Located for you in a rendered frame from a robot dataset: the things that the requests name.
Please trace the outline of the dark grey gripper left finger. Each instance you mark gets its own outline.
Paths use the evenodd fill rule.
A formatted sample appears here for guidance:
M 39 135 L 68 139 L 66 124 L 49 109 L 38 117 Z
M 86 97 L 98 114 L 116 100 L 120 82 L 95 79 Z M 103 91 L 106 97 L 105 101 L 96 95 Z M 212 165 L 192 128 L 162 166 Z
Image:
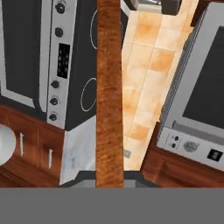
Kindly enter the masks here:
M 95 188 L 95 171 L 80 171 L 75 179 L 60 185 L 60 187 Z

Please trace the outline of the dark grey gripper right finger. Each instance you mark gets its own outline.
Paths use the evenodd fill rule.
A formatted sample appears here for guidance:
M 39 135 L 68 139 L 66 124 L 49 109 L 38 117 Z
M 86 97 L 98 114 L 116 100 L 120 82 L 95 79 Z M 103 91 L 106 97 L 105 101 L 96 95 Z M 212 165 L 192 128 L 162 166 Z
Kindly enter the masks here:
M 158 185 L 149 180 L 146 180 L 140 171 L 125 171 L 124 187 L 146 188 L 146 187 L 158 187 Z

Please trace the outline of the brown wooden cutting board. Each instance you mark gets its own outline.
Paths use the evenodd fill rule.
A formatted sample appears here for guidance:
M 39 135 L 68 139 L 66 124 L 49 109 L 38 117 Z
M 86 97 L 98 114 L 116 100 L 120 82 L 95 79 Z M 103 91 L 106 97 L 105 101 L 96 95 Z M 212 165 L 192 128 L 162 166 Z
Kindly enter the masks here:
M 123 89 L 120 0 L 97 0 L 95 186 L 123 187 Z

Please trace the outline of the brown wooden cabinet run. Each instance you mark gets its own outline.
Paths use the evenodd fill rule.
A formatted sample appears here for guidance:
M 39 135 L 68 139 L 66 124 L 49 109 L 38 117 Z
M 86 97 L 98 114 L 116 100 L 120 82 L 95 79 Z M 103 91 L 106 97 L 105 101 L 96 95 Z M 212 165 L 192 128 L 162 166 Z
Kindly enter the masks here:
M 224 188 L 224 171 L 158 148 L 158 129 L 156 122 L 140 168 L 146 180 L 162 187 Z

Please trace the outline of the white round object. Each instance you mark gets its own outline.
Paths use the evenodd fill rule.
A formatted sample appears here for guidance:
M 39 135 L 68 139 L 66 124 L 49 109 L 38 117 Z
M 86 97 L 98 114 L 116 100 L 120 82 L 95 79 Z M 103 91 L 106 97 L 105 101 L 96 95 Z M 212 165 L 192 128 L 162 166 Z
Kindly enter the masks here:
M 0 166 L 8 162 L 16 149 L 14 131 L 0 124 Z

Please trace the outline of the black and silver stove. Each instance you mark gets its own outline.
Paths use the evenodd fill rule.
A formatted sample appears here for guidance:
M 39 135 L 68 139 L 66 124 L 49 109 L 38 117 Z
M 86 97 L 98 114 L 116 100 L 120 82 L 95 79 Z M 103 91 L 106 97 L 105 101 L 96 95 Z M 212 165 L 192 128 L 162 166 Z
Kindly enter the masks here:
M 66 10 L 59 14 L 55 5 L 63 3 Z M 96 115 L 96 59 L 97 59 L 97 0 L 52 0 L 51 42 L 46 112 L 37 114 L 1 96 L 0 102 L 69 131 Z M 61 38 L 55 28 L 63 30 Z M 51 83 L 59 82 L 58 88 Z M 59 103 L 53 106 L 50 100 Z M 57 115 L 55 122 L 48 116 Z

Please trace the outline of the silver built-in oven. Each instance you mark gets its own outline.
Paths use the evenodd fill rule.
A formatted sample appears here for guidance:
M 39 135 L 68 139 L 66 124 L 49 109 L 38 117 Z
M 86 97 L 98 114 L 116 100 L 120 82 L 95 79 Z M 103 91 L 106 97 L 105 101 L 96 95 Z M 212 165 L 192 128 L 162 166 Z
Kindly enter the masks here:
M 189 34 L 159 121 L 157 147 L 224 172 L 224 3 Z

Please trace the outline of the stove oven door, dark window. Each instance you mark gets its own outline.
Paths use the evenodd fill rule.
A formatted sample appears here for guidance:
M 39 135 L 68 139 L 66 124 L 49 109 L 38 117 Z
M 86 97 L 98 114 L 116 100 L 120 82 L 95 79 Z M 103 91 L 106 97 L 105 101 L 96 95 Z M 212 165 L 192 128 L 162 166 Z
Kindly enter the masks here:
M 53 0 L 0 0 L 1 96 L 46 112 Z

